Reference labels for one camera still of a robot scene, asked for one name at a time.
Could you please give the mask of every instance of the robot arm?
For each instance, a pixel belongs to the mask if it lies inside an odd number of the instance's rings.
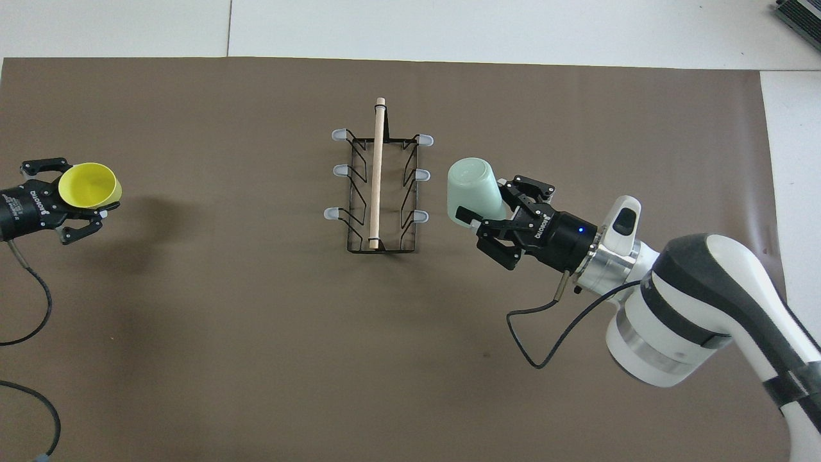
[[[635,238],[641,205],[633,197],[619,197],[597,228],[554,210],[555,188],[546,183],[516,176],[500,180],[499,190],[510,219],[456,209],[479,250],[508,270],[533,255],[572,274],[577,292],[602,295],[640,280],[611,298],[618,310],[606,341],[621,368],[650,385],[674,386],[735,340],[787,420],[791,461],[818,459],[821,352],[749,249],[698,234],[672,240],[659,254]]]
[[[20,166],[25,182],[17,187],[0,190],[0,242],[31,234],[41,229],[54,229],[63,245],[96,233],[103,227],[103,219],[119,201],[93,209],[68,204],[60,197],[58,185],[62,174],[72,167],[65,158],[26,160]],[[39,173],[59,172],[53,182],[36,179]],[[67,219],[87,221],[83,227],[65,226]]]

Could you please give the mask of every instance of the light green mug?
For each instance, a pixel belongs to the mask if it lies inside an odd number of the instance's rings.
[[[483,159],[458,160],[447,171],[447,216],[466,228],[470,225],[456,219],[456,209],[465,207],[486,219],[505,219],[507,208],[499,194],[493,169]]]

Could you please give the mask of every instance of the white rubber tip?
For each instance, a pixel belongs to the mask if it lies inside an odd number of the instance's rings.
[[[424,169],[416,169],[416,181],[426,182],[430,180],[430,172]]]
[[[337,175],[338,177],[348,176],[348,165],[347,164],[334,165],[333,166],[333,174]]]
[[[419,146],[433,146],[433,137],[430,135],[419,134]]]
[[[331,139],[334,141],[344,141],[348,139],[348,131],[346,128],[337,128],[331,132]]]
[[[427,223],[428,222],[428,212],[424,210],[414,210],[413,211],[413,222],[414,223]]]
[[[339,207],[328,207],[322,213],[325,219],[339,219]]]

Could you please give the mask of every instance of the yellow cup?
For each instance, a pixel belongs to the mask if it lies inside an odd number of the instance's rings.
[[[57,186],[60,197],[80,209],[96,209],[120,200],[122,186],[110,168],[87,162],[68,169]]]

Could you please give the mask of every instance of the brown paper sheet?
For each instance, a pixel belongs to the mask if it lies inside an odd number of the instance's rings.
[[[357,256],[331,175],[333,128],[435,137],[420,167],[418,253]],[[13,59],[0,86],[0,185],[24,159],[111,167],[122,207],[94,236],[18,239],[51,322],[0,350],[5,380],[48,396],[55,460],[786,460],[787,430],[736,347],[668,390],[612,362],[593,312],[542,371],[504,313],[559,274],[514,272],[445,214],[448,167],[488,160],[557,186],[598,223],[622,194],[661,250],[723,233],[782,288],[757,72],[273,58]],[[0,252],[4,339],[41,316]],[[537,356],[593,300],[519,324]],[[48,413],[0,389],[0,460],[48,447]]]

